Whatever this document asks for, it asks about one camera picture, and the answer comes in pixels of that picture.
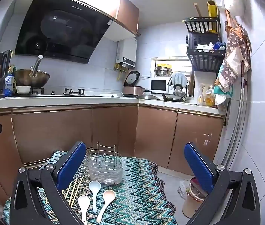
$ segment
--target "water heater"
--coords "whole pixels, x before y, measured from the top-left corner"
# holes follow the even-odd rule
[[[134,69],[136,63],[137,39],[128,38],[118,42],[116,63]]]

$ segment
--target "black range hood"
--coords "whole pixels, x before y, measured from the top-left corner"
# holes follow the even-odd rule
[[[15,54],[86,64],[111,23],[108,16],[72,0],[33,0]]]

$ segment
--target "white countertop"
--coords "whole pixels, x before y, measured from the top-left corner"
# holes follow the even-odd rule
[[[45,107],[45,106],[69,106],[69,105],[94,105],[94,104],[131,104],[140,103],[151,106],[171,107],[196,112],[205,112],[218,115],[225,115],[225,111],[198,106],[193,104],[139,100],[136,98],[108,98],[108,97],[26,97],[13,98],[5,97],[0,99],[0,109],[3,108],[22,108],[22,107]]]

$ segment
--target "white spoon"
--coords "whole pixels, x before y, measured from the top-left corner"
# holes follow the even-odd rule
[[[93,193],[93,212],[97,212],[97,194],[101,189],[101,184],[97,181],[92,181],[89,183],[89,189]]]
[[[104,199],[104,206],[99,212],[99,215],[97,217],[97,222],[101,223],[103,213],[105,212],[106,208],[112,201],[116,198],[116,194],[113,190],[107,190],[103,193],[103,199]]]
[[[78,198],[78,204],[81,209],[81,220],[84,225],[88,225],[87,224],[87,210],[90,206],[90,199],[88,198],[88,196],[82,195]]]

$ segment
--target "silver bolt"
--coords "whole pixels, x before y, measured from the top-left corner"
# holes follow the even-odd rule
[[[53,164],[48,164],[46,165],[46,170],[52,170],[53,169]]]
[[[246,168],[246,169],[245,169],[245,172],[246,172],[247,174],[251,174],[251,170],[250,170],[249,168]]]
[[[224,170],[225,170],[225,167],[222,166],[222,165],[218,165],[218,166],[217,166],[217,169],[218,169],[219,171],[224,171]]]
[[[19,173],[23,173],[25,171],[25,167],[19,168]]]

